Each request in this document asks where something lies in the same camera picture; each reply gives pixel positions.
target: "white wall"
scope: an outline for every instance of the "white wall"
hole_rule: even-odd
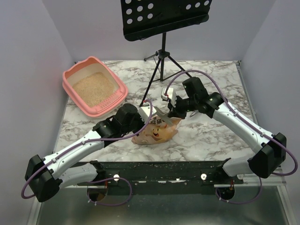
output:
[[[0,224],[23,225],[27,163],[53,149],[72,59],[41,0],[0,1],[0,34]]]
[[[137,60],[161,48],[161,35],[123,37],[120,0],[42,1],[76,60]],[[240,60],[274,2],[213,0],[208,22],[169,32],[167,50],[177,60]]]
[[[277,0],[249,47],[242,72],[259,123],[287,137],[300,161],[300,1]],[[290,157],[285,172],[293,169]],[[286,177],[300,224],[300,172]]]

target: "pink basket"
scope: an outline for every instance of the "pink basket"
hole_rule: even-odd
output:
[[[72,86],[81,79],[101,72],[114,85],[114,93],[94,107],[89,107],[83,99],[76,93]],[[75,104],[88,116],[93,118],[102,117],[118,107],[128,94],[128,88],[103,62],[96,57],[89,57],[78,62],[62,75],[62,86]]]

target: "music stand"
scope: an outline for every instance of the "music stand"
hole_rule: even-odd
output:
[[[162,49],[144,59],[146,61],[154,56],[158,56],[158,62],[141,105],[148,94],[152,82],[154,82],[153,80],[159,65],[161,66],[160,78],[155,81],[164,81],[184,71],[184,68],[170,56],[170,53],[165,51],[166,33],[171,30],[208,21],[211,1],[212,0],[121,0],[123,33],[126,40],[143,40],[157,34],[163,34]],[[164,79],[165,58],[169,58],[181,71]]]

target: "snack bag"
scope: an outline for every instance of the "snack bag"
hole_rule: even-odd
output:
[[[176,127],[181,118],[172,117],[172,126],[167,125],[160,117],[151,118],[147,127],[138,135],[132,138],[134,144],[159,144],[169,141],[178,133]]]

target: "marble tabletop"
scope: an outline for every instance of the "marble tabletop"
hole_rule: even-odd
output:
[[[125,102],[139,106],[144,92],[153,73],[155,62],[105,61],[104,62],[128,87]],[[186,70],[199,69],[211,75],[223,90],[229,101],[245,116],[252,119],[249,104],[236,68],[232,61],[180,61]],[[165,63],[165,77],[179,69],[170,61]],[[211,81],[200,76],[209,93],[217,91]],[[186,75],[179,77],[173,87],[176,93],[186,96],[182,82]],[[163,111],[167,112],[167,103],[160,99],[162,87],[166,87],[170,79],[153,83],[148,98]],[[173,139],[155,145],[136,145],[131,139],[115,142],[105,149],[94,152],[82,161],[198,161],[224,160],[252,154],[251,149],[226,126],[210,119],[206,115],[196,114],[194,117],[182,120]],[[102,119],[87,117],[69,98],[60,129],[55,151],[59,151],[84,136]]]

